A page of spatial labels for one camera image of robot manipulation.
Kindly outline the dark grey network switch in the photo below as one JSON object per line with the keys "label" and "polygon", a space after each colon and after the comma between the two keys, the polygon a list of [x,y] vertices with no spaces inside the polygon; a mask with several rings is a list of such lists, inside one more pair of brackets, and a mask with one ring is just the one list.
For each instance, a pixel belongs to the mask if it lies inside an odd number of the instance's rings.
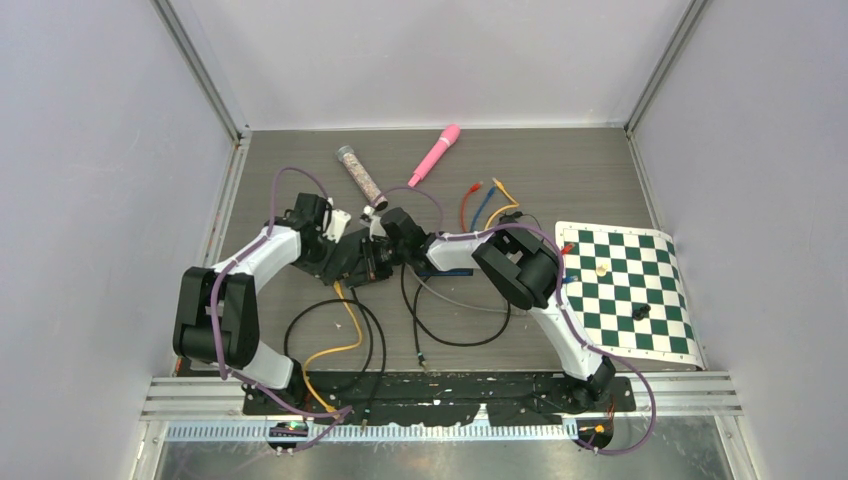
{"label": "dark grey network switch", "polygon": [[334,246],[322,271],[321,280],[325,285],[335,282],[345,287],[359,287],[370,282],[362,241],[369,238],[365,228],[345,234]]}

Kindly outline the small black TP-Link switch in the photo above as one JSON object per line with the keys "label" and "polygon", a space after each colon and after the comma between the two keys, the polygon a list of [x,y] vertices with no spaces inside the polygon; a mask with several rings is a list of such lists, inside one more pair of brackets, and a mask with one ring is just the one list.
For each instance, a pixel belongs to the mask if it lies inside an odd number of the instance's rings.
{"label": "small black TP-Link switch", "polygon": [[470,268],[454,268],[450,270],[415,269],[414,272],[419,278],[471,277],[474,275],[474,270]]}

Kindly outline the black power adapter with cord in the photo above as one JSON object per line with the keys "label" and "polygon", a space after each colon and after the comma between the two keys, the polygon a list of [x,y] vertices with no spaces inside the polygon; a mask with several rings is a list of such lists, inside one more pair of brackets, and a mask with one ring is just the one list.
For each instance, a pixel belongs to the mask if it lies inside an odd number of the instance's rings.
{"label": "black power adapter with cord", "polygon": [[529,213],[524,213],[524,212],[519,211],[519,210],[505,214],[503,216],[503,219],[514,220],[514,221],[519,222],[519,223],[529,222],[530,224],[534,224],[536,226],[536,228],[539,229],[539,230],[544,229],[541,222],[538,220],[538,218],[536,216],[529,214]]}

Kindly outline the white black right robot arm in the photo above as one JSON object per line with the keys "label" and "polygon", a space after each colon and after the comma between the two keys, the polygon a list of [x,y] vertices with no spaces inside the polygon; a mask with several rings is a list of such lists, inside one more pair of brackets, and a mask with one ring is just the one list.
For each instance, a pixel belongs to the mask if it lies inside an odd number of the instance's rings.
{"label": "white black right robot arm", "polygon": [[564,259],[549,235],[515,221],[470,233],[426,233],[401,208],[379,215],[366,207],[360,222],[381,242],[374,255],[379,266],[408,265],[418,273],[481,271],[510,306],[539,324],[577,406],[596,410],[610,398],[616,369],[578,324],[565,293]]}

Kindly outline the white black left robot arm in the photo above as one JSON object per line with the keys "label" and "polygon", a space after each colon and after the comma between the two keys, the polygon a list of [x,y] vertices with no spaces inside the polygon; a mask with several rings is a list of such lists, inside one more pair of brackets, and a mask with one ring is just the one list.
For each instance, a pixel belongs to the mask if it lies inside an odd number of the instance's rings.
{"label": "white black left robot arm", "polygon": [[351,221],[332,199],[301,193],[293,208],[267,220],[251,243],[181,279],[172,347],[176,355],[242,375],[268,390],[280,412],[298,412],[307,398],[300,364],[260,338],[258,294],[282,269],[319,278]]}

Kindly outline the glitter tube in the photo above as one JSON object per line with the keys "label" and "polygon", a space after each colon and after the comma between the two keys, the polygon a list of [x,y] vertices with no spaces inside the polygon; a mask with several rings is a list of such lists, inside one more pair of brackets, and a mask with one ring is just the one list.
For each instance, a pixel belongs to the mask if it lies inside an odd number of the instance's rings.
{"label": "glitter tube", "polygon": [[388,200],[382,190],[367,172],[351,146],[340,147],[336,152],[336,158],[351,176],[369,205],[376,211],[382,211],[388,207]]}

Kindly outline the pink marker pen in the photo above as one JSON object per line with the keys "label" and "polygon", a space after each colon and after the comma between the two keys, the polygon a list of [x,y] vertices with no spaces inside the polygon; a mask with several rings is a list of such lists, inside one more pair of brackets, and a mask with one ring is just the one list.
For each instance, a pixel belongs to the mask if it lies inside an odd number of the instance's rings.
{"label": "pink marker pen", "polygon": [[448,125],[441,132],[435,144],[413,170],[407,182],[409,187],[416,187],[430,173],[445,152],[458,140],[460,133],[461,128],[457,124]]}

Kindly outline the green white checkerboard mat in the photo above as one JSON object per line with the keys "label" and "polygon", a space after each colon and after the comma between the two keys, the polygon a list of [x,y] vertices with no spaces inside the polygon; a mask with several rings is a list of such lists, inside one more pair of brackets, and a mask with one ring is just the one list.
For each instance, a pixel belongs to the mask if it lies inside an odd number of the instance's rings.
{"label": "green white checkerboard mat", "polygon": [[[633,362],[704,367],[695,339],[673,238],[660,230],[559,221],[565,293],[588,337]],[[609,272],[596,275],[596,267]],[[644,320],[632,312],[651,306]]]}

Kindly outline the black chess piece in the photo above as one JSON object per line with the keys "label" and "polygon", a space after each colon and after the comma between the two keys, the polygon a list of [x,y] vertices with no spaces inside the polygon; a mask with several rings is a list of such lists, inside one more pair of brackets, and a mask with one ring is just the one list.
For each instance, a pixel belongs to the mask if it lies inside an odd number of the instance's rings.
{"label": "black chess piece", "polygon": [[644,320],[649,317],[650,311],[651,306],[649,304],[641,305],[633,310],[632,318],[637,321]]}

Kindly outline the aluminium front rail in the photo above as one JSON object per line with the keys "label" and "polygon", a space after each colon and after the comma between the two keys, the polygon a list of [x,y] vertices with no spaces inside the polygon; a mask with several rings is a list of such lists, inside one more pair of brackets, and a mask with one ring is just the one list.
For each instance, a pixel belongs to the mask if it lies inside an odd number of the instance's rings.
{"label": "aluminium front rail", "polygon": [[[740,416],[743,409],[725,372],[650,372],[641,382],[633,374],[617,376],[607,397],[592,407],[567,394],[562,375],[553,372],[389,372],[367,373],[360,383],[327,394],[327,402],[353,408],[369,422],[448,425],[492,413],[500,423],[531,423],[538,416],[589,418],[617,416]],[[156,378],[142,407],[145,419],[219,419],[282,417],[286,409],[238,380],[212,377]]]}

